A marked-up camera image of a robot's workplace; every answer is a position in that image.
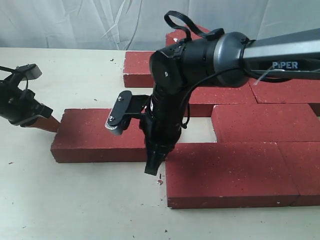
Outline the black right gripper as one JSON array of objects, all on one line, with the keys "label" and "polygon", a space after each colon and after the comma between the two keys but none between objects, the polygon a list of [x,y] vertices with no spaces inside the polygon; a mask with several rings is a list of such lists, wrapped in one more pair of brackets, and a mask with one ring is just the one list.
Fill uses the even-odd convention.
[{"label": "black right gripper", "polygon": [[139,128],[144,133],[146,150],[144,173],[157,175],[161,163],[175,148],[181,136],[182,128],[177,123],[166,123],[158,120],[148,109],[140,120]]}]

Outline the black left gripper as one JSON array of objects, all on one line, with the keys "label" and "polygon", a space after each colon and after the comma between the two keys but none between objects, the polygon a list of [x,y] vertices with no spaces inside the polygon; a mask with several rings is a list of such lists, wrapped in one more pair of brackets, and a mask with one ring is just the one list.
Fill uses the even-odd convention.
[{"label": "black left gripper", "polygon": [[60,122],[52,116],[53,109],[38,102],[35,93],[21,90],[7,82],[0,83],[0,116],[11,125],[32,127],[56,133]]}]

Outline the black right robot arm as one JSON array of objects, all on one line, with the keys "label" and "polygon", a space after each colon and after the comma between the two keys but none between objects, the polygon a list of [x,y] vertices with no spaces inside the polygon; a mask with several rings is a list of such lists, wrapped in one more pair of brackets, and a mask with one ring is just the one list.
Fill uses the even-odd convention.
[{"label": "black right robot arm", "polygon": [[188,125],[184,117],[190,114],[189,100],[196,88],[240,88],[250,78],[267,83],[320,78],[319,29],[255,40],[222,28],[203,32],[188,16],[173,10],[164,20],[183,31],[185,38],[149,59],[154,85],[140,121],[146,174],[155,176],[175,148]]}]

